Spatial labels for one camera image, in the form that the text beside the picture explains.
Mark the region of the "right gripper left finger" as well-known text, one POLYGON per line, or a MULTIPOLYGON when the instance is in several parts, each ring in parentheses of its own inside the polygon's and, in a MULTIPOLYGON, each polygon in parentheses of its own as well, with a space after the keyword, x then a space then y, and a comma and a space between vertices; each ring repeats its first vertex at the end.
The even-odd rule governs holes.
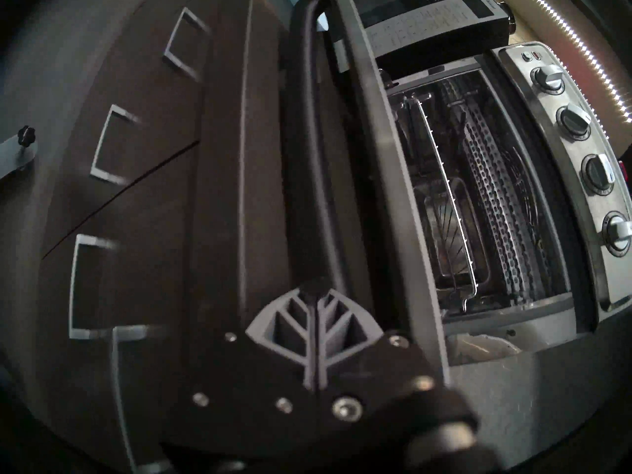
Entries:
POLYGON ((164 444, 307 444, 316 438, 315 300, 276 298, 192 361, 164 444))

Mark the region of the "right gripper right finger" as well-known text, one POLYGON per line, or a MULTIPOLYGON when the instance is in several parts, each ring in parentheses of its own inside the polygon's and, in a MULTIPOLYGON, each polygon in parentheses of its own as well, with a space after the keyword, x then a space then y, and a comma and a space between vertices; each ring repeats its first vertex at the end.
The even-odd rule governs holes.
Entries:
POLYGON ((317 302, 316 323, 320 431, 476 431, 476 414, 412 338, 383 331, 334 289, 317 302))

